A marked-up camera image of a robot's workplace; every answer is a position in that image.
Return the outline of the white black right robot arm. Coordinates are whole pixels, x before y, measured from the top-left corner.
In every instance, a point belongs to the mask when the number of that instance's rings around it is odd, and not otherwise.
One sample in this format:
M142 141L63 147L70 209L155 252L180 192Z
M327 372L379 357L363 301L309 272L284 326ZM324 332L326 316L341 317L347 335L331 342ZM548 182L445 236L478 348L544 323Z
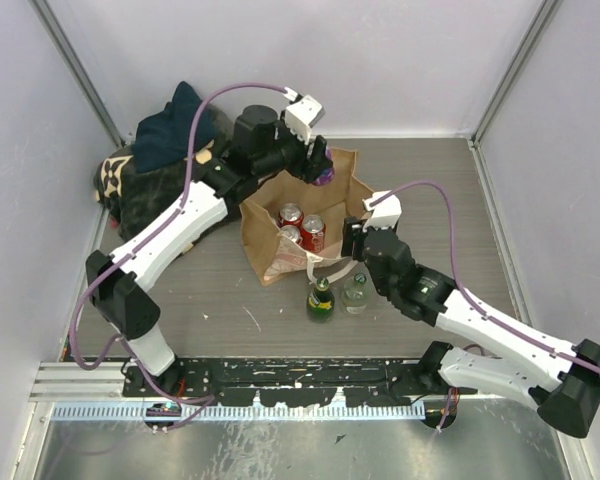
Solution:
M600 345L577 344L506 316L439 271L417 263L395 229L348 217L341 253L367 267L377 293L402 315L488 350L434 342L418 363L424 390L469 388L514 400L555 430L583 439L600 407Z

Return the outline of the green Perrier bottle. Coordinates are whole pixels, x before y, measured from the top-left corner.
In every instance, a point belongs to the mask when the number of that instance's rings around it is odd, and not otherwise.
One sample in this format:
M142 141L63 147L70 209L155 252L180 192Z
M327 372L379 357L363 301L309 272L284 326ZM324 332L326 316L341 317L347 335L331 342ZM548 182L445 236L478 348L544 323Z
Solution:
M327 322L335 310L335 296L326 277L319 277L313 284L306 300L309 318L316 323Z

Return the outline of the clear glass Chang bottle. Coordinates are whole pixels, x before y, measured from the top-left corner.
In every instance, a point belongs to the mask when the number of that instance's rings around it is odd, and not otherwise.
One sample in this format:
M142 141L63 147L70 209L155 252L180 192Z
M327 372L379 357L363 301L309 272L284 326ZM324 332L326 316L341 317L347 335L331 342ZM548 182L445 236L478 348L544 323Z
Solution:
M369 301L367 275L358 272L349 277L341 290L341 305L348 314L361 314Z

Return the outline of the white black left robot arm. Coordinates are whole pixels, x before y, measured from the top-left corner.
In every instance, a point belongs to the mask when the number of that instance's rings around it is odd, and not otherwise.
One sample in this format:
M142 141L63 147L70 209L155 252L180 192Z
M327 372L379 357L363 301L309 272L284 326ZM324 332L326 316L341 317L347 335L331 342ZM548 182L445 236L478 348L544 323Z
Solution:
M186 191L163 213L113 253L88 257L87 297L127 341L156 395L174 393L180 372L172 366L176 355L161 333L160 309L149 290L186 246L221 223L265 179L287 172L311 184L331 168L326 140L312 134L323 115L323 106L309 95L282 112L246 107L226 149L194 164Z

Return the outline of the tan canvas tote bag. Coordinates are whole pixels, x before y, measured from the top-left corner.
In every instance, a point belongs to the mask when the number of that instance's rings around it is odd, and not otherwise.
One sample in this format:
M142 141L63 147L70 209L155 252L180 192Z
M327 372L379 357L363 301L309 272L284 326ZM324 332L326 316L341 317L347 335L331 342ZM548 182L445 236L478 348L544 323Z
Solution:
M334 282L348 274L354 262L340 256L343 223L348 217L365 214L363 201L373 190L355 176L358 153L331 150L335 176L324 186L306 184L284 171L266 182L240 205L241 241L246 256L264 286L295 272L311 280L335 266L329 277ZM280 210L294 204L305 216L317 215L323 221L323 249L305 250L301 236L289 235L279 225Z

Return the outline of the purple Fanta can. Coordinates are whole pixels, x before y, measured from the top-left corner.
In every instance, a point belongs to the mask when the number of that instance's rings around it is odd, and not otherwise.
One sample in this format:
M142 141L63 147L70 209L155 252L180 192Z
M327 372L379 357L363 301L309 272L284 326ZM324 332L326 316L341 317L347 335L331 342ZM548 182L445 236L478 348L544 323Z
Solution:
M335 177L335 171L333 167L332 153L329 149L326 150L326 157L331 162L328 169L325 169L313 182L314 186L325 186L329 184Z

